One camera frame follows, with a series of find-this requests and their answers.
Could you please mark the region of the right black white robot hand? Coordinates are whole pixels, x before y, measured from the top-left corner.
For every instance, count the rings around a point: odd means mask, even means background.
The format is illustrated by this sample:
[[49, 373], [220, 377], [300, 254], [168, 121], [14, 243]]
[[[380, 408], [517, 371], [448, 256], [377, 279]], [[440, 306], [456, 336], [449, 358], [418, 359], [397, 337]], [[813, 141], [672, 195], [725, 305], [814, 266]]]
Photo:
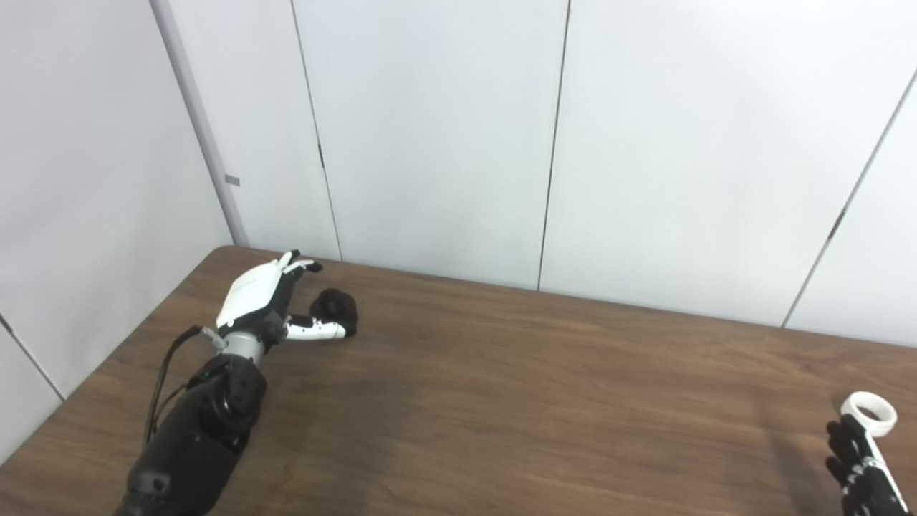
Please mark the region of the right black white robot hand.
[[839, 484], [843, 514], [913, 514], [880, 458], [878, 445], [860, 421], [845, 414], [829, 421], [825, 430], [832, 452], [825, 466]]

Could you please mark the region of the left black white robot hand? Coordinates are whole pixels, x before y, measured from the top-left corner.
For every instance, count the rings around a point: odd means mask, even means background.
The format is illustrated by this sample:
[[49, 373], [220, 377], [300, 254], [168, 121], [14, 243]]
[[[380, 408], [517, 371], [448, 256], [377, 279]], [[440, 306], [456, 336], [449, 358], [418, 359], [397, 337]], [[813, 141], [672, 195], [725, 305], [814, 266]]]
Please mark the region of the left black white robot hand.
[[319, 273], [323, 264], [303, 259], [298, 249], [249, 269], [233, 281], [216, 318], [224, 342], [236, 334], [249, 334], [265, 348], [285, 340], [334, 340], [357, 332], [356, 304], [340, 290], [325, 290], [312, 304], [310, 314], [289, 312], [289, 304], [304, 273]]

